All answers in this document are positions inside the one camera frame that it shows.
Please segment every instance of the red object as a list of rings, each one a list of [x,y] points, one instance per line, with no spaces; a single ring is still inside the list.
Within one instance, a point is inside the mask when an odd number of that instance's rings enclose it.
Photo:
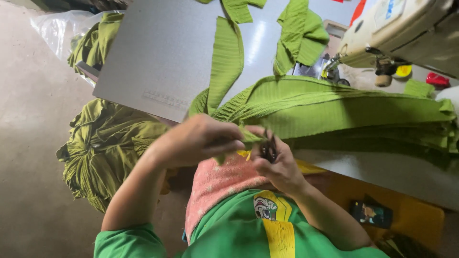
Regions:
[[[436,73],[433,73],[433,72],[430,72],[427,75],[427,78],[425,79],[425,82],[435,86],[435,88],[437,88],[437,90],[441,90],[441,89],[445,89],[445,88],[449,88],[450,87],[448,78],[445,78],[445,77],[443,77],[441,75],[438,75]]]
[[[352,26],[352,23],[355,21],[355,19],[359,18],[360,15],[362,15],[362,12],[364,11],[365,4],[367,3],[367,0],[361,0],[360,3],[357,5],[355,8],[354,14],[352,14],[351,18],[351,24],[349,25]]]

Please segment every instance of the table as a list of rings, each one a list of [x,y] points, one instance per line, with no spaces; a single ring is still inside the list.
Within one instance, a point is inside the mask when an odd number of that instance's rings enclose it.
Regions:
[[[323,19],[348,25],[358,0],[310,0]],[[272,75],[281,27],[276,19],[288,0],[249,6],[254,23],[240,24],[244,70],[223,102]],[[126,11],[93,95],[181,122],[194,97],[208,87],[218,0],[137,0]],[[297,151],[319,167],[459,211],[459,176],[422,160],[388,153]]]

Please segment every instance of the green t-shirt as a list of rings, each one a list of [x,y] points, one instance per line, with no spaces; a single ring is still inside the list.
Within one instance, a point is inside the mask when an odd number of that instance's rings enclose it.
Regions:
[[[104,231],[95,241],[95,258],[166,256],[151,224]],[[271,191],[247,190],[224,199],[207,212],[193,231],[188,249],[175,257],[387,258],[387,255],[370,247],[340,251],[308,224],[291,199]]]

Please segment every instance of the hand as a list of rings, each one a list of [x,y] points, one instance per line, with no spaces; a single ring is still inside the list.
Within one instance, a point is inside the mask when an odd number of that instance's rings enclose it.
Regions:
[[[161,168],[192,166],[214,156],[243,150],[242,138],[236,124],[197,114],[159,137],[144,156]]]
[[[246,129],[259,136],[262,136],[265,131],[265,128],[253,125],[246,126]],[[272,132],[268,130],[267,133],[268,139],[271,139]],[[279,191],[293,196],[301,191],[308,183],[298,168],[290,147],[281,141],[279,137],[274,136],[274,139],[277,148],[277,159],[274,164],[260,157],[259,145],[254,145],[250,159],[253,161],[253,166],[260,176],[269,179],[271,184]]]

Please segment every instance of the mobile phone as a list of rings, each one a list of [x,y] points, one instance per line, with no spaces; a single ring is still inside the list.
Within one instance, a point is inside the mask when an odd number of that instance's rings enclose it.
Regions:
[[[350,213],[360,223],[389,229],[392,224],[392,210],[383,206],[351,201]]]

